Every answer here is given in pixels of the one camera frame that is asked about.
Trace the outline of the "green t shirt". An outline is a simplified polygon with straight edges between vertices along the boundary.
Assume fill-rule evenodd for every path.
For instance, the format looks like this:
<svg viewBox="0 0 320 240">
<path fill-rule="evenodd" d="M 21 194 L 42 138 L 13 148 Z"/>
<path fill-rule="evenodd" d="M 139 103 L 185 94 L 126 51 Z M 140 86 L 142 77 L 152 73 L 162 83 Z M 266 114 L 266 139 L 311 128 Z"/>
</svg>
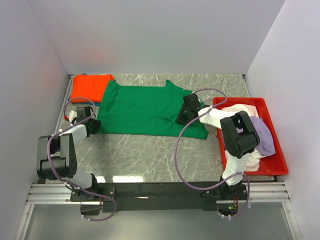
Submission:
<svg viewBox="0 0 320 240">
<path fill-rule="evenodd" d="M 170 80 L 164 86 L 119 85 L 111 81 L 100 103 L 97 120 L 101 134 L 184 137 L 205 140 L 209 132 L 194 122 L 186 130 L 176 119 L 183 97 L 191 94 Z"/>
</svg>

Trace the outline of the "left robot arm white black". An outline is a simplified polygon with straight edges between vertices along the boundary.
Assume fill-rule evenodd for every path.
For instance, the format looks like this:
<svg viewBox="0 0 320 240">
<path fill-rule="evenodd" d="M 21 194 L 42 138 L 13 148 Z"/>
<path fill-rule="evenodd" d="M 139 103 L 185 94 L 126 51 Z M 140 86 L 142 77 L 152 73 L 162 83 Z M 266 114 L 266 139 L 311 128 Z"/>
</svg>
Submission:
<svg viewBox="0 0 320 240">
<path fill-rule="evenodd" d="M 101 122 L 96 119 L 91 106 L 78 107 L 76 116 L 68 116 L 67 119 L 72 125 L 82 123 L 59 134 L 51 141 L 49 135 L 38 138 L 36 173 L 40 179 L 51 181 L 58 179 L 52 171 L 48 159 L 50 156 L 54 169 L 63 182 L 82 188 L 82 195 L 88 201 L 94 201 L 100 195 L 97 179 L 94 174 L 78 167 L 75 145 L 90 135 L 95 135 Z"/>
</svg>

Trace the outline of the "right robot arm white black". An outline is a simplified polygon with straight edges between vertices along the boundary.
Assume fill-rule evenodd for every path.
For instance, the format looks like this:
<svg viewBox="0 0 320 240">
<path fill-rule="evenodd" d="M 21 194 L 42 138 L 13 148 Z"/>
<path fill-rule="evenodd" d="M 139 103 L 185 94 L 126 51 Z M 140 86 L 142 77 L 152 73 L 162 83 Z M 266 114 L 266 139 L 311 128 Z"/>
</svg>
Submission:
<svg viewBox="0 0 320 240">
<path fill-rule="evenodd" d="M 222 198 L 230 200 L 237 194 L 237 187 L 244 177 L 246 162 L 257 145 L 260 143 L 259 135 L 245 111 L 236 113 L 225 112 L 214 105 L 201 105 L 195 92 L 183 97 L 183 104 L 177 121 L 184 124 L 178 135 L 174 149 L 174 165 L 182 182 L 189 188 L 198 191 L 210 191 L 219 187 Z M 180 173 L 177 161 L 178 146 L 185 130 L 195 122 L 214 126 L 221 130 L 226 150 L 230 154 L 220 182 L 209 187 L 197 187 L 188 183 Z"/>
</svg>

